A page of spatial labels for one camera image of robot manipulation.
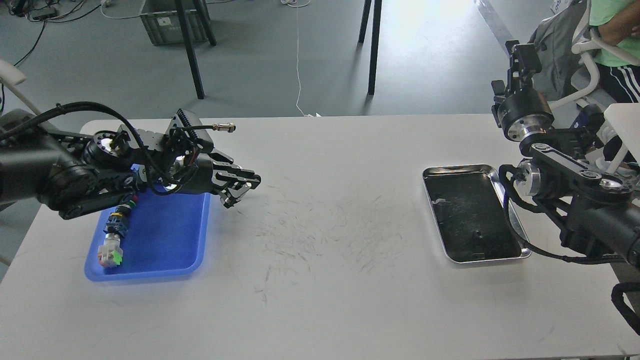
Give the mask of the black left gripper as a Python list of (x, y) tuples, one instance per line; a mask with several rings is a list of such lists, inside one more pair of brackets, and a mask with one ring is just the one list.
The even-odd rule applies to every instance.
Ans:
[(224, 207), (231, 208), (240, 202), (249, 190), (255, 189), (262, 182), (261, 176), (255, 171), (231, 162), (212, 162), (208, 155), (201, 154), (189, 166), (190, 158), (190, 155), (174, 157), (166, 172), (183, 182), (183, 185), (169, 184), (162, 178), (160, 184), (166, 191), (190, 195), (215, 194), (219, 196)]

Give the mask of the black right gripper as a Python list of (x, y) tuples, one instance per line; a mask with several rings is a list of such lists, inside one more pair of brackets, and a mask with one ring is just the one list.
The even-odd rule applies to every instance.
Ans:
[(509, 141), (522, 142), (531, 135), (546, 133), (554, 116), (542, 94), (533, 89), (533, 76), (542, 71), (537, 48), (533, 43), (505, 41), (509, 55), (507, 82), (492, 80), (496, 125)]

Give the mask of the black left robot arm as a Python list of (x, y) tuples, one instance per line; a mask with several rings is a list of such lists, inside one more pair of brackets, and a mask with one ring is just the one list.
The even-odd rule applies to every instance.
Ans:
[[(73, 112), (108, 114), (122, 125), (87, 135), (50, 123)], [(137, 129), (90, 101), (58, 104), (39, 115), (15, 109), (1, 116), (1, 204), (34, 198), (69, 220), (123, 205), (148, 189), (160, 196), (211, 193), (230, 208), (261, 184), (260, 175), (235, 164), (208, 135), (235, 129), (232, 123), (203, 125), (185, 109), (163, 133)]]

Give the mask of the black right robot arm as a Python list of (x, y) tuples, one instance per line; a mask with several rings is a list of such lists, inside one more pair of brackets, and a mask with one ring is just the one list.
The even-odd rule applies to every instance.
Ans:
[(532, 43), (505, 42), (507, 81), (493, 80), (491, 108), (503, 136), (517, 142), (523, 159), (503, 164), (499, 182), (505, 189), (503, 216), (510, 222), (510, 202), (533, 214), (545, 214), (560, 230), (560, 243), (580, 256), (558, 255), (524, 239), (512, 225), (516, 241), (538, 255), (569, 264), (626, 263), (639, 267), (639, 207), (632, 183), (599, 170), (578, 157), (594, 137), (585, 128), (554, 129), (554, 116), (533, 76), (542, 70)]

